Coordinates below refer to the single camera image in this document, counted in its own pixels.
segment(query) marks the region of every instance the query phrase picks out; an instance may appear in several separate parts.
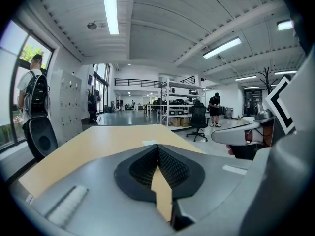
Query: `wooden table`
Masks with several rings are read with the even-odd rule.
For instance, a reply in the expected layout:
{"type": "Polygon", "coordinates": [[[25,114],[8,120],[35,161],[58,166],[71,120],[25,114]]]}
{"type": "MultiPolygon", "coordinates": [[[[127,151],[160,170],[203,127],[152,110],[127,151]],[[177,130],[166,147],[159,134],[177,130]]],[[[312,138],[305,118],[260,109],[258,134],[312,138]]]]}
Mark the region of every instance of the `wooden table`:
{"type": "MultiPolygon", "coordinates": [[[[161,124],[94,126],[59,147],[32,167],[19,181],[37,198],[47,188],[81,165],[97,158],[142,147],[143,141],[151,140],[156,140],[158,144],[203,153],[161,124]]],[[[159,170],[154,175],[152,190],[157,193],[157,209],[169,221],[172,207],[171,189],[159,170]]]]}

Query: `white t-shirt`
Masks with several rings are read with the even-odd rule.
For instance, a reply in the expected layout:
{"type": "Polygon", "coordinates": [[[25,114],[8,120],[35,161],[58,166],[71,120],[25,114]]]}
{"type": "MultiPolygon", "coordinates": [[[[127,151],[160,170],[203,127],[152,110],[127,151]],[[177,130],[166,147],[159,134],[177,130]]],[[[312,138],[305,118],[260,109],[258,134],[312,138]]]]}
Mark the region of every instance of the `white t-shirt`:
{"type": "MultiPolygon", "coordinates": [[[[35,76],[42,75],[42,72],[39,69],[33,69],[32,71],[35,74],[35,76]]],[[[17,88],[20,91],[23,91],[25,93],[26,88],[28,87],[28,84],[32,78],[33,78],[33,75],[30,72],[24,74],[23,77],[20,79],[17,88]]],[[[30,119],[29,115],[27,114],[25,110],[23,110],[22,119],[23,119],[23,124],[26,123],[30,119]]]]}

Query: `railing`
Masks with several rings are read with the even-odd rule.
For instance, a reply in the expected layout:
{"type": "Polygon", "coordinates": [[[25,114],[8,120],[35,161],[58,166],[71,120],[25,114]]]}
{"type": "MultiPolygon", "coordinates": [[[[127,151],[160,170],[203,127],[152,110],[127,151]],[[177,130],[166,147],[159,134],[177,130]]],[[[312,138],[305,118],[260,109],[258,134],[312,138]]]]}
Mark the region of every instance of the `railing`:
{"type": "Polygon", "coordinates": [[[191,76],[191,77],[184,79],[180,82],[187,83],[187,84],[195,84],[195,76],[191,76]]]}
{"type": "Polygon", "coordinates": [[[136,80],[136,79],[115,79],[115,86],[161,88],[161,81],[148,81],[148,80],[136,80]]]}

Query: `shelf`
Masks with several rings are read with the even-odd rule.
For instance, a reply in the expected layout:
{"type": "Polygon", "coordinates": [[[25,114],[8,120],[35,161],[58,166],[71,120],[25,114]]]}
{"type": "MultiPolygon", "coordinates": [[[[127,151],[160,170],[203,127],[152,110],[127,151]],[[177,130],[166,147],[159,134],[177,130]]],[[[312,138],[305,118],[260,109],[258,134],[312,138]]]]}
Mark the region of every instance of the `shelf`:
{"type": "Polygon", "coordinates": [[[186,108],[186,107],[193,107],[193,105],[162,105],[162,107],[179,107],[179,108],[186,108]]]}
{"type": "Polygon", "coordinates": [[[183,88],[183,89],[205,89],[204,87],[196,86],[193,84],[187,84],[183,82],[169,81],[170,87],[183,88]]]}
{"type": "Polygon", "coordinates": [[[172,117],[191,117],[191,114],[188,114],[188,115],[168,115],[169,118],[172,118],[172,117]]]}
{"type": "Polygon", "coordinates": [[[169,96],[174,96],[174,97],[189,97],[189,98],[200,98],[204,97],[204,95],[194,95],[194,94],[176,94],[176,93],[170,93],[169,96]]]}
{"type": "Polygon", "coordinates": [[[192,128],[192,126],[188,126],[188,127],[181,127],[181,126],[179,126],[179,127],[174,127],[174,126],[168,126],[167,127],[169,130],[179,130],[179,129],[185,129],[185,128],[192,128]]]}

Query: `smoke detector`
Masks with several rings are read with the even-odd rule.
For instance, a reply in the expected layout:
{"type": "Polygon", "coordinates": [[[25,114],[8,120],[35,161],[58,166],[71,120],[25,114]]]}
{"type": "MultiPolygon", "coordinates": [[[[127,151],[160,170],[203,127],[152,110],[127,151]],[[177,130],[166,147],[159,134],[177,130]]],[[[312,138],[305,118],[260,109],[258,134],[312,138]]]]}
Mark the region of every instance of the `smoke detector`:
{"type": "Polygon", "coordinates": [[[97,25],[96,25],[96,23],[95,23],[95,21],[94,21],[94,22],[92,22],[92,23],[88,23],[87,27],[88,27],[90,30],[94,30],[94,29],[97,28],[97,25]]]}

